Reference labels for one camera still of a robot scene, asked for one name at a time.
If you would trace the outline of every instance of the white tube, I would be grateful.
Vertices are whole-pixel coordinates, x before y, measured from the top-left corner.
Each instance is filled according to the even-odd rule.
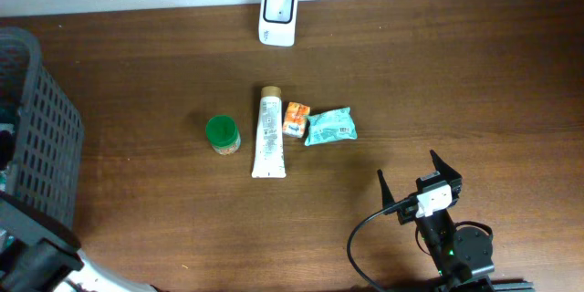
[[[255,138],[253,178],[284,178],[284,142],[282,140],[282,91],[263,87]]]

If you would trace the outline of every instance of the white device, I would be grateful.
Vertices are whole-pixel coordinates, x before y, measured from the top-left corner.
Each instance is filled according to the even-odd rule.
[[[434,212],[446,209],[453,201],[453,192],[449,184],[421,193],[418,198],[416,218],[429,217]]]
[[[259,12],[259,40],[266,45],[294,45],[298,0],[262,0]]]

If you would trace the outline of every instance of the small snack package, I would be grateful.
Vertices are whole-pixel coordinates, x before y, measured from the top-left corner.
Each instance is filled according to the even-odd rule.
[[[308,138],[306,146],[325,142],[357,139],[355,123],[350,116],[350,108],[334,109],[309,116]]]
[[[290,102],[286,110],[286,116],[284,117],[282,133],[288,136],[302,138],[304,136],[304,129],[307,127],[308,114],[310,114],[310,107]]]

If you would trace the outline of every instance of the small jar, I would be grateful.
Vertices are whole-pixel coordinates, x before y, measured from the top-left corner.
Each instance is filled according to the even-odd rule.
[[[205,129],[213,149],[221,155],[236,152],[241,145],[241,137],[235,121],[226,115],[209,120]]]

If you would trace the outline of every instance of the wooden table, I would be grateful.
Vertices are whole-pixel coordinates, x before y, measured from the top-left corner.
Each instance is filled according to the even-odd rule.
[[[257,40],[258,5],[2,19],[36,34],[86,140],[75,231],[124,276],[171,291],[347,290],[349,232],[433,170],[464,177],[455,221],[495,230],[495,279],[584,284],[582,0],[303,2],[297,43]],[[351,106],[359,138],[285,138],[287,178],[250,176],[259,90]],[[238,153],[214,154],[215,114]],[[385,285],[436,276],[414,224],[383,217],[354,255]]]

